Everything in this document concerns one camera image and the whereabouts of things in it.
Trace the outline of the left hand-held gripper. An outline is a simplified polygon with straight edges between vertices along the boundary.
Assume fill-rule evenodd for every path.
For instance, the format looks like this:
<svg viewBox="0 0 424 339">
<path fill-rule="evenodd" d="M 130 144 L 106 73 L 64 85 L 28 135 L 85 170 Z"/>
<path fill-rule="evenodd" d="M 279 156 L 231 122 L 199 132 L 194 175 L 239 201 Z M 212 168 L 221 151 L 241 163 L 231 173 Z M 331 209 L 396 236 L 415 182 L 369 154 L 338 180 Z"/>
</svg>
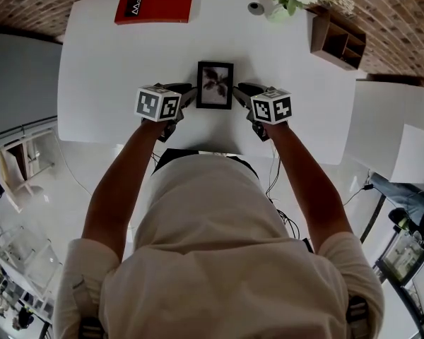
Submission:
<svg viewBox="0 0 424 339">
<path fill-rule="evenodd" d="M 182 109 L 187 108 L 197 97 L 198 89 L 191 83 L 169 83 L 145 85 L 136 94 L 134 114 L 141 121 L 165 122 L 158 140 L 165 143 L 174 133 L 176 125 L 183 120 Z"/>
</svg>

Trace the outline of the white desk with drawers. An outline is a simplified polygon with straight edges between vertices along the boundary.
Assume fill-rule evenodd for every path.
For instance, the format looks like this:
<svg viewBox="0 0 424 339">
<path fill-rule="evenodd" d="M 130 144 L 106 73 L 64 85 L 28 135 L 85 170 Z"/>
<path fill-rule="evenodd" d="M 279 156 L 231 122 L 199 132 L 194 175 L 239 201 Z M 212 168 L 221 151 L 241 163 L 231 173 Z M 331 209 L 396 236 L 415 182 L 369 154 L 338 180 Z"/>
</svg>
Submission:
<svg viewBox="0 0 424 339">
<path fill-rule="evenodd" d="M 141 122 L 134 114 L 140 87 L 193 84 L 200 61 L 225 62 L 235 83 L 288 91 L 291 129 L 317 162 L 340 163 L 356 73 L 311 53 L 311 14 L 272 23 L 248 11 L 254 1 L 193 0 L 188 23 L 135 25 L 114 23 L 119 0 L 76 2 L 59 67 L 60 138 L 125 143 Z"/>
</svg>

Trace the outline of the person's beige shirt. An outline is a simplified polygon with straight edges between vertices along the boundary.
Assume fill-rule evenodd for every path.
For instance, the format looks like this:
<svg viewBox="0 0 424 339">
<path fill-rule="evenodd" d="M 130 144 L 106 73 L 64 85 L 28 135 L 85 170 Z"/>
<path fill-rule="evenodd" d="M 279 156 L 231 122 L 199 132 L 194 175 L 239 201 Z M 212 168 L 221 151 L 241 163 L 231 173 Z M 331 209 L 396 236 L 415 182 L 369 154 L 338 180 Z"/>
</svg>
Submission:
<svg viewBox="0 0 424 339">
<path fill-rule="evenodd" d="M 177 158 L 150 183 L 129 258 L 70 242 L 55 339 L 78 337 L 79 283 L 109 339 L 351 339 L 354 297 L 367 302 L 369 338 L 378 336 L 382 287 L 354 234 L 310 251 L 288 235 L 257 176 L 227 157 Z"/>
</svg>

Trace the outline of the person's black shorts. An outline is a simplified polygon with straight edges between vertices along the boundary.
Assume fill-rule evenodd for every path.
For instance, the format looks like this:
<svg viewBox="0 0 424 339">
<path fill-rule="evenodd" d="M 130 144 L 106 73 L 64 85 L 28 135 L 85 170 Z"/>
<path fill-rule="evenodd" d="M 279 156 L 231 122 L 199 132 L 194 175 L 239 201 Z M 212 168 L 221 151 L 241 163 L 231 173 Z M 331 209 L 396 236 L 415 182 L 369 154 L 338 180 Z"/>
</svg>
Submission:
<svg viewBox="0 0 424 339">
<path fill-rule="evenodd" d="M 172 162 L 173 160 L 180 159 L 182 157 L 188 157 L 191 155 L 200 155 L 200 154 L 201 153 L 198 150 L 180 150 L 180 149 L 168 148 L 160 156 L 158 163 L 155 165 L 153 173 L 157 172 L 159 169 L 166 166 L 168 163 Z M 240 164 L 244 165 L 249 170 L 251 170 L 256 177 L 259 177 L 257 172 L 252 168 L 252 166 L 248 162 L 241 160 L 238 156 L 224 155 L 224 157 L 234 160 L 235 162 L 239 162 Z"/>
</svg>

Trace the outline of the wooden chair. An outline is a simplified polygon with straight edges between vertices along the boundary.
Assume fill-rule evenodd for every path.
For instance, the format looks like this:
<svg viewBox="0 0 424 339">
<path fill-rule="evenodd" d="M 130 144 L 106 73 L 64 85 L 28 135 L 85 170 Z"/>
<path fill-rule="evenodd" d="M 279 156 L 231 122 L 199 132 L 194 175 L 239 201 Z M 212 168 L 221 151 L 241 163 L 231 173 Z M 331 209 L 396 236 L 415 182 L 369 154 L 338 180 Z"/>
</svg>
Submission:
<svg viewBox="0 0 424 339">
<path fill-rule="evenodd" d="M 48 128 L 0 146 L 0 185 L 18 213 L 43 192 L 35 179 L 55 166 L 53 162 L 42 166 L 35 146 L 36 139 L 53 133 Z"/>
</svg>

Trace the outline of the red book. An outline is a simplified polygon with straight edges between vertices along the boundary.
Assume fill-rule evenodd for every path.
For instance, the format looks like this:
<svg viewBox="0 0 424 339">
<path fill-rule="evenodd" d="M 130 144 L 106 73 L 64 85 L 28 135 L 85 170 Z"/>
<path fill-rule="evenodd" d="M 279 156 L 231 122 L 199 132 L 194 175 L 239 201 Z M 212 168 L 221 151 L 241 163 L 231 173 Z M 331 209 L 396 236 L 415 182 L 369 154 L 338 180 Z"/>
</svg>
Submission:
<svg viewBox="0 0 424 339">
<path fill-rule="evenodd" d="M 192 0 L 119 0 L 114 22 L 188 23 Z"/>
</svg>

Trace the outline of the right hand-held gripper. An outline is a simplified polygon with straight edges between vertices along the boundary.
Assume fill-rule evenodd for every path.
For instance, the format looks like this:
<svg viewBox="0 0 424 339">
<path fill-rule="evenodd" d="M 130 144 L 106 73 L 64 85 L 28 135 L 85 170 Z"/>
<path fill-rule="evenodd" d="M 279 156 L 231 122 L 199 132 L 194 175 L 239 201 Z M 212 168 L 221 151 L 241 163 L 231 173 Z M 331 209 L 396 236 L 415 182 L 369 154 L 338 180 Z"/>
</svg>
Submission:
<svg viewBox="0 0 424 339">
<path fill-rule="evenodd" d="M 261 141 L 269 135 L 264 125 L 284 124 L 292 116 L 292 94 L 282 89 L 266 90 L 264 85 L 239 83 L 232 89 L 233 97 L 240 105 L 249 110 L 248 120 Z"/>
</svg>

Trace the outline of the brown wooden organizer box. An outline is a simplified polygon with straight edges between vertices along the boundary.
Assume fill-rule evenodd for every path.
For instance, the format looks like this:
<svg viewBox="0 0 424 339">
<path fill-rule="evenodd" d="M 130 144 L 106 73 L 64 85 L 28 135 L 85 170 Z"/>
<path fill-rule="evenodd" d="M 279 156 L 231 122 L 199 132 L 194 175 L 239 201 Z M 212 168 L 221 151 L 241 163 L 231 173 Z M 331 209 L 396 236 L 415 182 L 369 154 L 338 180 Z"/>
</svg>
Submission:
<svg viewBox="0 0 424 339">
<path fill-rule="evenodd" d="M 327 11 L 312 19 L 310 52 L 346 71 L 357 71 L 366 48 L 366 33 L 347 18 Z"/>
</svg>

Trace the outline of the black-framed window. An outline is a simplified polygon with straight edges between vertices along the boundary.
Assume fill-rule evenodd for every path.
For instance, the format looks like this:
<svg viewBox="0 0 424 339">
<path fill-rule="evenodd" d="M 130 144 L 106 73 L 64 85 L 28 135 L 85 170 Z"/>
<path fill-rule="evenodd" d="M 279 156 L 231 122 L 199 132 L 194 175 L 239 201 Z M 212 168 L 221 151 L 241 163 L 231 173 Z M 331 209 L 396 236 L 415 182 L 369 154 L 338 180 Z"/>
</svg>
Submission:
<svg viewBox="0 0 424 339">
<path fill-rule="evenodd" d="M 424 339 L 424 239 L 418 233 L 396 230 L 373 266 L 382 283 L 388 283 Z"/>
</svg>

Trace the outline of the black picture frame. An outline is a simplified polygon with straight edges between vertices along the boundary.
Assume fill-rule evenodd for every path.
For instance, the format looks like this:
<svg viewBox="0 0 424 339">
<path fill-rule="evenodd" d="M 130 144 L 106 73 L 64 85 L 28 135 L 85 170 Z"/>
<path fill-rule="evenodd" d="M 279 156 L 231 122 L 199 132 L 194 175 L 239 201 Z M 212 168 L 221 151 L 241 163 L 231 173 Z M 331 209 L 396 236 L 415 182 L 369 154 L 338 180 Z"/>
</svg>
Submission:
<svg viewBox="0 0 424 339">
<path fill-rule="evenodd" d="M 199 109 L 232 109 L 234 64 L 199 61 L 197 70 L 196 107 Z"/>
</svg>

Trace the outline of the person's left forearm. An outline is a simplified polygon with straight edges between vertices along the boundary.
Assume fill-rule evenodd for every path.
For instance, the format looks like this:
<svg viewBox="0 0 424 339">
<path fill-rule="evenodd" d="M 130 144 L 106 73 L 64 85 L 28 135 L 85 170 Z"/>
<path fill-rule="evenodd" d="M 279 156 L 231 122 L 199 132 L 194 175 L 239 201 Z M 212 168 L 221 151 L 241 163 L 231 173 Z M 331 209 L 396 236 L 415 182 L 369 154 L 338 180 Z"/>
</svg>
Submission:
<svg viewBox="0 0 424 339">
<path fill-rule="evenodd" d="M 146 120 L 132 134 L 93 192 L 81 237 L 123 258 L 126 233 L 155 142 L 165 122 Z"/>
</svg>

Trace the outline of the person's right forearm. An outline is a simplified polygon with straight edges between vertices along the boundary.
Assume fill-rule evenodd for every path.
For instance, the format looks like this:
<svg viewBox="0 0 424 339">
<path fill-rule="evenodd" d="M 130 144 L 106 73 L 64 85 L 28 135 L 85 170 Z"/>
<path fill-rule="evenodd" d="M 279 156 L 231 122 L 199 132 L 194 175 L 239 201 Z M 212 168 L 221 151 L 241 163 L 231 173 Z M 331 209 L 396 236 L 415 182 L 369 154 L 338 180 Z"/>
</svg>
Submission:
<svg viewBox="0 0 424 339">
<path fill-rule="evenodd" d="M 314 249 L 335 234 L 352 232 L 338 191 L 296 134 L 287 124 L 264 128 L 278 151 Z"/>
</svg>

